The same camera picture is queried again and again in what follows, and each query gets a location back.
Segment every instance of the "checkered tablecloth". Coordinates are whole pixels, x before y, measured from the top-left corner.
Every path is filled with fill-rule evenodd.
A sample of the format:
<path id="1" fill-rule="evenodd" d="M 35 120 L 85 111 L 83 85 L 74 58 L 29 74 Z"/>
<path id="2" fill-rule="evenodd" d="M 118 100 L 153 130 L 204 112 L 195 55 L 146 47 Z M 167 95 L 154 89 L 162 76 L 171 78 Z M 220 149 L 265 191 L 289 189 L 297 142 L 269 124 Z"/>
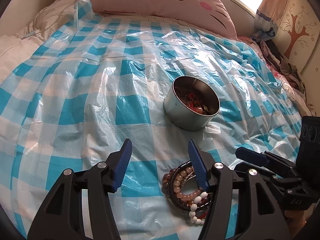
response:
<path id="1" fill-rule="evenodd" d="M 22 234 L 65 168 L 89 169 L 125 138 L 132 157 L 122 187 L 110 194 L 122 239 L 197 239 L 201 226 L 160 190 L 163 174 L 188 160 L 190 138 L 231 168 L 239 146 L 295 159 L 300 115 L 246 44 L 181 25 L 100 17 L 88 0 L 76 9 L 0 85 L 0 203 Z M 203 80 L 220 99 L 202 131 L 180 130 L 163 112 L 181 75 Z M 236 205 L 228 236 L 235 213 Z"/>

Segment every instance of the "blue rubber tip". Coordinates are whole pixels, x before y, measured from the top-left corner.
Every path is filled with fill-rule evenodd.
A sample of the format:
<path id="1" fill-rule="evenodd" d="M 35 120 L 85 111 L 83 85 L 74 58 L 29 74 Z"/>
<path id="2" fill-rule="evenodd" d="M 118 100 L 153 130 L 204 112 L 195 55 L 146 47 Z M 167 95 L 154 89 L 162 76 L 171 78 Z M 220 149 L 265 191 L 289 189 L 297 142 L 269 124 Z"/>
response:
<path id="1" fill-rule="evenodd" d="M 120 152 L 122 152 L 122 155 L 117 163 L 117 166 L 114 170 L 114 177 L 113 177 L 113 183 L 112 183 L 112 189 L 116 192 L 119 187 L 121 187 L 124 174 L 127 170 L 130 157 L 132 154 L 132 142 L 128 139 L 124 145 L 122 146 Z"/>
<path id="2" fill-rule="evenodd" d="M 243 161 L 259 167 L 267 166 L 269 164 L 269 160 L 265 155 L 254 152 L 244 147 L 240 147 L 236 150 L 236 156 Z"/>
<path id="3" fill-rule="evenodd" d="M 207 179 L 207 169 L 204 166 L 199 151 L 193 140 L 190 140 L 188 143 L 188 153 L 190 161 L 192 163 L 192 167 L 196 174 L 196 181 L 198 183 L 198 186 L 202 187 L 204 191 L 207 191 L 209 187 Z"/>

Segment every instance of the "pink pillow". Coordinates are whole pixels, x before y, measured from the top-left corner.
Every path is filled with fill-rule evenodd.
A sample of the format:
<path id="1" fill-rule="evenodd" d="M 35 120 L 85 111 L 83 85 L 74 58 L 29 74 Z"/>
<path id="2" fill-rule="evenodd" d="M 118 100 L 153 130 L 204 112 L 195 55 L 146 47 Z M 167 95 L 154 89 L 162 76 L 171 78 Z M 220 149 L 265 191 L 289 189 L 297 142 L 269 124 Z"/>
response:
<path id="1" fill-rule="evenodd" d="M 236 39 L 236 30 L 220 0 L 90 0 L 95 12 L 113 11 L 174 18 Z"/>

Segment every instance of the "tree wall decal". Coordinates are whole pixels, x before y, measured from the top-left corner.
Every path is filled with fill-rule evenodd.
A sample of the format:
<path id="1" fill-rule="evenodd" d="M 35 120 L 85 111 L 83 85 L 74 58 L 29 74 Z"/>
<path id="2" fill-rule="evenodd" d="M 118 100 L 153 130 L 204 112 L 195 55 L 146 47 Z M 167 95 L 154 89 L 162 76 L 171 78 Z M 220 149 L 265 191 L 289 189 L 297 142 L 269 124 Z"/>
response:
<path id="1" fill-rule="evenodd" d="M 289 58 L 290 57 L 290 54 L 291 54 L 291 51 L 292 51 L 292 48 L 294 46 L 294 44 L 296 43 L 296 41 L 298 41 L 300 43 L 300 45 L 304 48 L 304 46 L 307 46 L 309 47 L 308 45 L 308 42 L 306 40 L 303 40 L 303 39 L 299 39 L 300 37 L 303 37 L 303 36 L 314 36 L 315 34 L 312 33 L 307 33 L 306 30 L 308 30 L 308 32 L 310 30 L 312 30 L 312 27 L 313 26 L 316 26 L 317 23 L 314 22 L 313 24 L 310 22 L 310 24 L 305 24 L 305 25 L 301 25 L 301 22 L 298 20 L 297 21 L 297 18 L 305 18 L 305 16 L 308 16 L 308 17 L 311 17 L 308 13 L 305 12 L 304 10 L 304 7 L 301 6 L 301 9 L 302 11 L 297 13 L 296 15 L 293 15 L 292 14 L 292 8 L 295 7 L 295 4 L 291 4 L 290 5 L 290 14 L 287 14 L 286 15 L 286 20 L 287 21 L 284 21 L 283 23 L 286 25 L 285 27 L 280 27 L 281 30 L 283 30 L 284 32 L 287 32 L 289 33 L 289 35 L 291 36 L 291 42 L 290 42 L 290 45 L 288 47 L 288 49 L 286 50 L 286 52 L 284 53 L 284 55 Z"/>

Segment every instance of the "bracelet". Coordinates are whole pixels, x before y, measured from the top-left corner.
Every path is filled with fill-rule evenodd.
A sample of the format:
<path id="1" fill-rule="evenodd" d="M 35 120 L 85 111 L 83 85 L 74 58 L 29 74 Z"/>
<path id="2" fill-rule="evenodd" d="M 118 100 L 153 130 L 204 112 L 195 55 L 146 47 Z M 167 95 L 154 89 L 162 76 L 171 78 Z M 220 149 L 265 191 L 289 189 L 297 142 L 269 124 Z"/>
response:
<path id="1" fill-rule="evenodd" d="M 192 223 L 204 224 L 204 218 L 210 206 L 210 196 L 208 197 L 208 194 L 201 188 L 188 195 L 181 192 L 183 185 L 195 176 L 191 161 L 183 163 L 176 169 L 171 169 L 169 173 L 164 174 L 162 191 L 169 196 L 176 207 L 189 212 Z"/>

